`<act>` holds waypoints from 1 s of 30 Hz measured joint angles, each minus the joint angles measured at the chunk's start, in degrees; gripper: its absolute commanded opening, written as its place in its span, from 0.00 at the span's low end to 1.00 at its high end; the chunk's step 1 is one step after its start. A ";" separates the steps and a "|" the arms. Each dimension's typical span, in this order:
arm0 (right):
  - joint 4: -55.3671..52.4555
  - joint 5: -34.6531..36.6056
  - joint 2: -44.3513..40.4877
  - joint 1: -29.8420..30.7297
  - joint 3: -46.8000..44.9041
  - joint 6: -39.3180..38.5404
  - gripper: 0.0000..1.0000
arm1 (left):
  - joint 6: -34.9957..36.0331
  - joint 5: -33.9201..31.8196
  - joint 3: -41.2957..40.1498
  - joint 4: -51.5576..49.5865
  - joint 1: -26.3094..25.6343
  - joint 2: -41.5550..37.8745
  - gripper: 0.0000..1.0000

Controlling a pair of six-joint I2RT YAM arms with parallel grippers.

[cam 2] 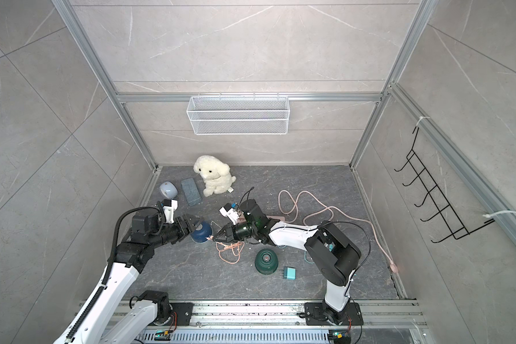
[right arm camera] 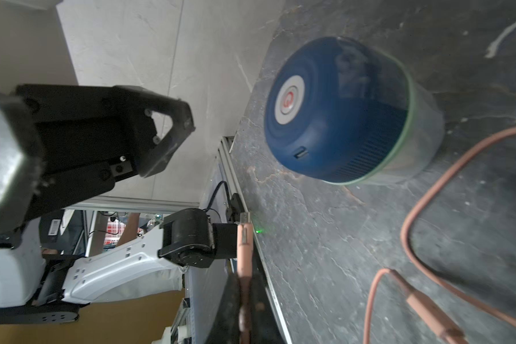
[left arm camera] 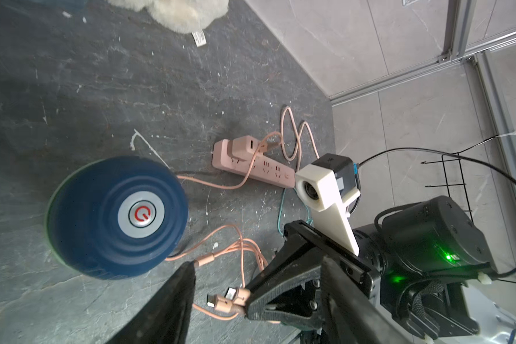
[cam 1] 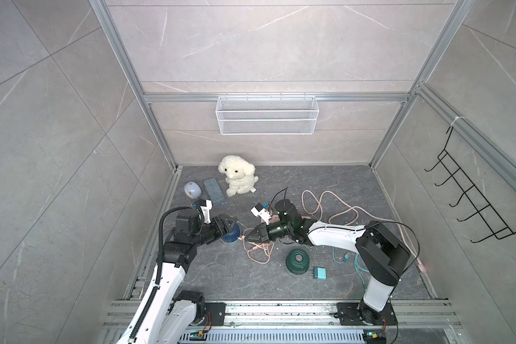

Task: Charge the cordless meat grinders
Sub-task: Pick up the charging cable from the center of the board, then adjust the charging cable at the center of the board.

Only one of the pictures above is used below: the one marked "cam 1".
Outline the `blue cordless meat grinder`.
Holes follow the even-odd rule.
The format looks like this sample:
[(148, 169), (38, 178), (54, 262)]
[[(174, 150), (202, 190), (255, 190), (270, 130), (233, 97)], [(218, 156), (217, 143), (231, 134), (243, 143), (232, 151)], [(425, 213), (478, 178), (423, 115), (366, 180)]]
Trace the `blue cordless meat grinder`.
[(221, 238), (221, 240), (223, 243), (227, 243), (227, 244), (235, 243), (239, 239), (240, 235), (241, 235), (241, 231), (240, 231), (238, 222), (233, 222), (231, 229), (229, 230), (229, 232), (227, 234), (225, 234)]

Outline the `teal usb wall charger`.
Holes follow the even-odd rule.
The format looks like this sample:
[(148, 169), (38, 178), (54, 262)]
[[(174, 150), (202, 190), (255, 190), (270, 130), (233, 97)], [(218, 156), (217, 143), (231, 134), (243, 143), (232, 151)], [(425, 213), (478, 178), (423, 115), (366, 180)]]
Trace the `teal usb wall charger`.
[(326, 280), (327, 279), (327, 271), (323, 267), (314, 267), (313, 268), (313, 279), (314, 280)]

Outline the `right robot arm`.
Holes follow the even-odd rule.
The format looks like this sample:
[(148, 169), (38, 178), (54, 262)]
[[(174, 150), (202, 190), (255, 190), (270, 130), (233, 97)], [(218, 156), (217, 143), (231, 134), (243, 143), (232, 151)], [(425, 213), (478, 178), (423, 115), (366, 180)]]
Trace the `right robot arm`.
[(330, 224), (302, 216), (288, 199), (279, 200), (274, 210), (276, 222), (261, 204), (252, 209), (262, 222), (243, 235), (244, 242), (267, 245), (287, 236), (300, 245), (345, 249), (359, 255), (371, 277), (357, 306), (356, 318), (368, 325), (391, 323), (389, 299), (402, 275), (417, 260), (408, 245), (386, 227), (403, 226), (402, 223), (370, 216), (372, 220), (367, 224)]

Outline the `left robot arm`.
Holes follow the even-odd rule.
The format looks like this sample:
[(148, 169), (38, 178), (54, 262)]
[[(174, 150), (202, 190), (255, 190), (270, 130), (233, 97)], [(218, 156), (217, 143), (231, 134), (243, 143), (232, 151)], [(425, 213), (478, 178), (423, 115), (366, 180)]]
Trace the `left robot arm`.
[(203, 325), (207, 334), (215, 320), (206, 309), (203, 292), (177, 293), (198, 248), (232, 231), (237, 219), (221, 214), (206, 218), (199, 206), (179, 206), (159, 220), (159, 248), (153, 278), (118, 343), (177, 343), (190, 325)]

